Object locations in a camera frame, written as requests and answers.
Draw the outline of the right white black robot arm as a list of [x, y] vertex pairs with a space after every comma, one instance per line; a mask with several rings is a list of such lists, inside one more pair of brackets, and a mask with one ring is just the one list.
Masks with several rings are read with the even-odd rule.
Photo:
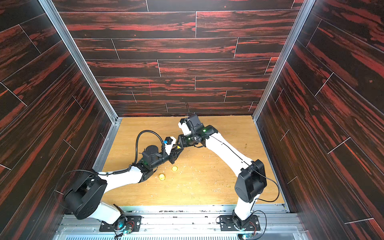
[[265, 167], [260, 160], [253, 161], [229, 144], [211, 125], [204, 126], [197, 115], [181, 119], [178, 123], [183, 134], [179, 135], [182, 148], [201, 143], [219, 156], [237, 177], [235, 192], [239, 199], [233, 210], [233, 222], [238, 229], [251, 219], [252, 208], [267, 186]]

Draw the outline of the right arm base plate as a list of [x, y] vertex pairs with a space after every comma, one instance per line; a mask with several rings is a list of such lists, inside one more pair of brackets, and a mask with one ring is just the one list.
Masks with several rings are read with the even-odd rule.
[[260, 222], [256, 215], [251, 215], [246, 220], [240, 220], [233, 215], [220, 215], [216, 218], [221, 231], [260, 231]]

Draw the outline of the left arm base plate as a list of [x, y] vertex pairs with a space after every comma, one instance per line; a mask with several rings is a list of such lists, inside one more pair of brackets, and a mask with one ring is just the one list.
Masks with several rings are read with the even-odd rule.
[[112, 225], [102, 222], [99, 231], [129, 234], [140, 230], [142, 216], [121, 215]]

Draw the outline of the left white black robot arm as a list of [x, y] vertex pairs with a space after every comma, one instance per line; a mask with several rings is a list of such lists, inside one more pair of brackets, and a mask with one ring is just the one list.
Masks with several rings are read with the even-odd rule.
[[174, 163], [183, 148], [166, 145], [160, 153], [157, 146], [147, 147], [139, 162], [127, 169], [114, 172], [83, 171], [81, 176], [65, 192], [66, 207], [78, 220], [94, 218], [108, 224], [114, 224], [125, 217], [118, 207], [102, 202], [103, 195], [113, 189], [130, 184], [138, 184], [149, 179], [156, 168], [169, 161]]

